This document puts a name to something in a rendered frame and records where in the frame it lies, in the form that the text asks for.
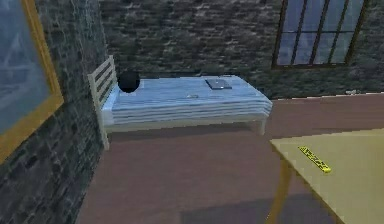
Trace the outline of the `white bed with blue cover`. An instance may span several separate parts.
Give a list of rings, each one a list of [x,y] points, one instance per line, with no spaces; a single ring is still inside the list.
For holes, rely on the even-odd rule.
[[[212,90],[206,79],[224,79],[231,89]],[[88,75],[105,149],[110,133],[256,121],[265,133],[273,103],[236,75],[142,79],[132,93],[117,82],[113,57]]]

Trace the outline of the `grey laptop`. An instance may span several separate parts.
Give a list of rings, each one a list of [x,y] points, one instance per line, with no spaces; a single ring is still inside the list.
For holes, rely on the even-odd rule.
[[[232,86],[224,79],[206,79],[205,82],[212,90],[223,90],[232,88]]]

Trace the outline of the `black ball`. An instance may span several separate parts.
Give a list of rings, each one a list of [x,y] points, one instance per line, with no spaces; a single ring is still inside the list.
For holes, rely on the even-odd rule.
[[[126,70],[118,76],[117,82],[123,92],[132,93],[140,85],[140,76],[138,72]]]

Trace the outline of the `yellow black striped stick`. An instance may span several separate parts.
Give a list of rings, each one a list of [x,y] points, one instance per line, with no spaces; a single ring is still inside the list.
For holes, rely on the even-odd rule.
[[[299,146],[298,149],[311,161],[313,162],[322,172],[330,173],[332,169],[316,156],[308,147]]]

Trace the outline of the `brown framed window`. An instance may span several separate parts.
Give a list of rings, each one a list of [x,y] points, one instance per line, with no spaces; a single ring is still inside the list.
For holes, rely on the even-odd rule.
[[[272,69],[347,66],[369,0],[282,0]]]

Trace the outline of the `yellow wooden table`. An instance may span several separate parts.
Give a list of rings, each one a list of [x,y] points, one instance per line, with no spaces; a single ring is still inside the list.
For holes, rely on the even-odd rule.
[[[277,192],[265,224],[277,224],[291,176],[300,176],[337,224],[384,224],[384,128],[272,139],[281,158]],[[299,149],[308,147],[332,171]]]

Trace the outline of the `gold framed picture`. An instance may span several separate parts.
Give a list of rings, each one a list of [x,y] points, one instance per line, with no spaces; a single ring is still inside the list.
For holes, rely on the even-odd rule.
[[[35,0],[0,0],[0,164],[62,104]]]

